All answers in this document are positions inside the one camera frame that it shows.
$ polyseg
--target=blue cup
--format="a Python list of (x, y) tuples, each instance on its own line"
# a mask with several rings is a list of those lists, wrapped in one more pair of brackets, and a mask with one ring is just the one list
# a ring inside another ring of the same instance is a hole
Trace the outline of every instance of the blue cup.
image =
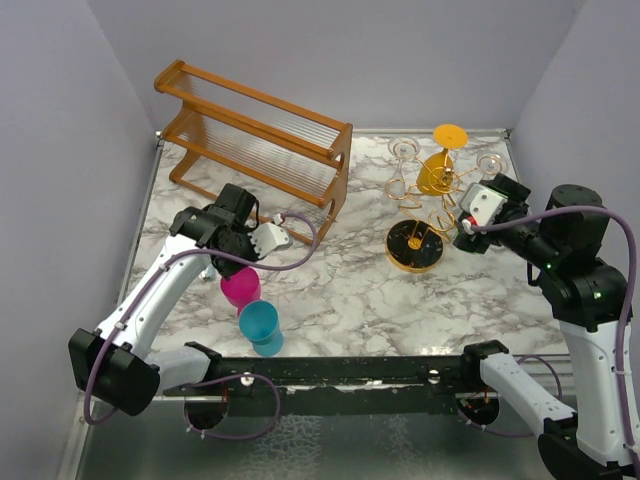
[(269, 302), (258, 300), (248, 304), (242, 309), (238, 324), (258, 355), (271, 357), (282, 349), (284, 337), (280, 331), (278, 311)]

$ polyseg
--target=wooden rack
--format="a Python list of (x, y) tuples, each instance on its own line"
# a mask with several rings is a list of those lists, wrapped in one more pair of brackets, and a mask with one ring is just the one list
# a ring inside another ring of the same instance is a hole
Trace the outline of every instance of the wooden rack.
[[(318, 240), (324, 238), (347, 195), (352, 125), (181, 60), (158, 75), (154, 85), (182, 100), (180, 112), (163, 131), (166, 140), (187, 149), (171, 181), (215, 199), (215, 193), (184, 178), (200, 156), (207, 157), (321, 210), (330, 205), (318, 230)], [(311, 243), (309, 237), (290, 233)]]

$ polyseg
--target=marble tabletop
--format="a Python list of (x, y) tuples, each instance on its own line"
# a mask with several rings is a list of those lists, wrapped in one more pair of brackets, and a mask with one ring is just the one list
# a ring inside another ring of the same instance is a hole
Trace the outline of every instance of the marble tabletop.
[[(314, 256), (288, 272), (261, 271), (262, 298), (280, 315), (285, 344), (279, 356), (447, 355), (465, 345), (498, 339), (512, 353), (566, 353), (558, 322), (540, 291), (527, 286), (524, 261), (505, 249), (470, 255), (445, 245), (440, 262), (423, 274), (406, 273), (385, 253), (387, 231), (406, 217), (383, 205), (382, 187), (395, 170), (388, 152), (389, 138), (354, 134), (349, 169), (349, 193), (337, 221)], [(429, 136), (418, 137), (420, 158), (440, 148)], [(501, 136), (471, 136), (457, 152), (456, 169), (475, 166), (481, 151), (508, 158)], [(153, 186), (131, 273), (134, 285), (160, 251), (175, 214), (209, 200), (169, 181), (168, 175), (184, 150), (166, 143)], [(509, 160), (507, 174), (514, 176)], [(405, 163), (408, 182), (420, 164)], [(481, 178), (464, 175), (463, 188)], [(319, 211), (211, 160), (201, 158), (188, 179), (219, 191), (227, 182), (250, 190), (261, 213), (289, 208), (318, 220)], [(421, 215), (437, 208), (435, 198), (423, 199)], [(308, 247), (292, 248), (265, 259), (285, 265), (301, 258)], [(196, 279), (163, 324), (155, 351), (196, 341), (226, 356), (255, 353), (237, 327), (236, 310), (223, 297), (217, 281)]]

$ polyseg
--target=magenta cup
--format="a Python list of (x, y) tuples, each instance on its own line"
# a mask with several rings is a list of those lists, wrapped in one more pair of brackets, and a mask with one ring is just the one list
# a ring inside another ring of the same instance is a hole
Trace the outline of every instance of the magenta cup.
[(238, 309), (240, 315), (244, 307), (260, 300), (260, 277), (253, 268), (245, 267), (229, 280), (223, 278), (220, 281), (220, 290), (229, 303)]

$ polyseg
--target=gold mug tree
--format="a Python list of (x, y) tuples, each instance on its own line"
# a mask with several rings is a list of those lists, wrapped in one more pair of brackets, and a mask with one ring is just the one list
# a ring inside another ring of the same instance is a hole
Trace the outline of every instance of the gold mug tree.
[[(391, 227), (385, 241), (386, 252), (394, 265), (411, 273), (423, 273), (433, 267), (442, 257), (444, 244), (453, 240), (456, 202), (452, 195), (464, 191), (461, 177), (478, 171), (483, 176), (494, 176), (506, 170), (504, 158), (488, 152), (478, 155), (475, 167), (456, 172), (451, 151), (463, 148), (468, 141), (467, 133), (456, 125), (440, 125), (433, 131), (433, 139), (442, 150), (426, 161), (418, 158), (420, 144), (415, 139), (397, 137), (389, 142), (389, 151), (398, 166), (385, 184), (385, 195), (398, 202), (398, 209), (409, 218)], [(416, 182), (408, 188), (402, 174), (405, 160), (422, 164)], [(432, 209), (426, 220), (412, 213), (423, 208), (422, 197), (440, 197), (440, 208)]]

